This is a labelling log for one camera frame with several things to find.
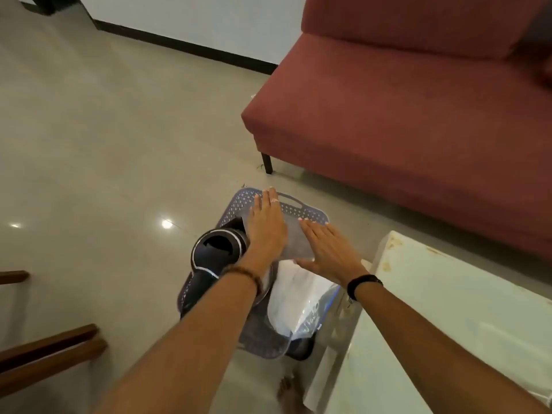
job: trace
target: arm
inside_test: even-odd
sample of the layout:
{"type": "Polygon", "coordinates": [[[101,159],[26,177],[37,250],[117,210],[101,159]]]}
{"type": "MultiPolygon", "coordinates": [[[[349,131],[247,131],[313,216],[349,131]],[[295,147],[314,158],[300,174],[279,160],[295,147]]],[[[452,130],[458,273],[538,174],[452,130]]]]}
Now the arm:
{"type": "MultiPolygon", "coordinates": [[[[274,189],[255,198],[251,245],[239,266],[265,275],[287,241],[274,189]]],[[[249,313],[257,286],[228,273],[110,390],[96,414],[205,413],[221,382],[249,313]]]]}
{"type": "MultiPolygon", "coordinates": [[[[299,260],[300,266],[344,288],[351,280],[368,273],[360,257],[334,227],[310,221],[301,221],[301,227],[313,247],[315,260],[299,260]]],[[[550,412],[382,285],[362,283],[355,296],[434,413],[550,412]]]]}

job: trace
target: black sofa leg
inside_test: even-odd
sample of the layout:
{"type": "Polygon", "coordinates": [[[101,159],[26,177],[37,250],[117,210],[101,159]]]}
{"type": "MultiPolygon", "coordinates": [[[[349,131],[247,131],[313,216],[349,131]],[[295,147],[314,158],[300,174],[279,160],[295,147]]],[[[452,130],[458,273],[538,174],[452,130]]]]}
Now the black sofa leg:
{"type": "Polygon", "coordinates": [[[272,174],[272,161],[270,155],[263,154],[262,152],[260,155],[263,157],[264,171],[266,171],[267,174],[272,174]]]}

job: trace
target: glossy floor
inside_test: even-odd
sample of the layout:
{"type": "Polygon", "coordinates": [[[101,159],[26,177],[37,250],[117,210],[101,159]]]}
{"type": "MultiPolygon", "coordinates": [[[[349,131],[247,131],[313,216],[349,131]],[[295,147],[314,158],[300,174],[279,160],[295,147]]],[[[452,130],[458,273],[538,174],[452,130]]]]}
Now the glossy floor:
{"type": "MultiPolygon", "coordinates": [[[[267,176],[239,117],[266,78],[0,0],[0,271],[32,274],[0,288],[0,346],[90,322],[110,346],[1,412],[88,412],[178,320],[190,247],[244,185],[323,209],[368,260],[395,229],[552,298],[536,259],[277,160],[267,176]]],[[[236,352],[212,412],[278,412],[288,364],[236,352]]]]}

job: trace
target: red sofa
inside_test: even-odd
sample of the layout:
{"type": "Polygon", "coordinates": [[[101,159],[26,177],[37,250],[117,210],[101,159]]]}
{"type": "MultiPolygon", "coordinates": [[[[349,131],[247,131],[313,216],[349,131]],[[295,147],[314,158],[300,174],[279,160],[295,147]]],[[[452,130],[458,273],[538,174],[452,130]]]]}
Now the red sofa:
{"type": "Polygon", "coordinates": [[[552,91],[541,57],[511,55],[544,2],[307,0],[242,114],[267,172],[273,156],[552,259],[552,91]]]}

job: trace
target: bracelet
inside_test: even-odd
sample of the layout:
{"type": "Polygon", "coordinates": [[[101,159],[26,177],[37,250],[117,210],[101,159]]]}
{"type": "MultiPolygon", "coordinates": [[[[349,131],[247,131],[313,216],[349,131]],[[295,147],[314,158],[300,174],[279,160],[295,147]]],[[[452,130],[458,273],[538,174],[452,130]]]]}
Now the bracelet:
{"type": "Polygon", "coordinates": [[[223,277],[227,273],[239,273],[247,276],[251,280],[255,282],[255,285],[257,285],[257,296],[260,296],[263,292],[263,281],[257,276],[256,274],[253,274],[252,271],[249,271],[243,267],[240,267],[236,264],[229,264],[228,266],[224,267],[222,273],[218,278],[223,277]]]}
{"type": "Polygon", "coordinates": [[[349,295],[349,298],[351,298],[353,301],[356,301],[356,297],[354,295],[354,291],[357,288],[358,285],[365,282],[375,282],[379,283],[383,286],[383,282],[379,280],[375,275],[373,274],[365,274],[363,276],[360,276],[356,279],[353,279],[349,282],[349,285],[347,285],[347,294],[349,295]]]}

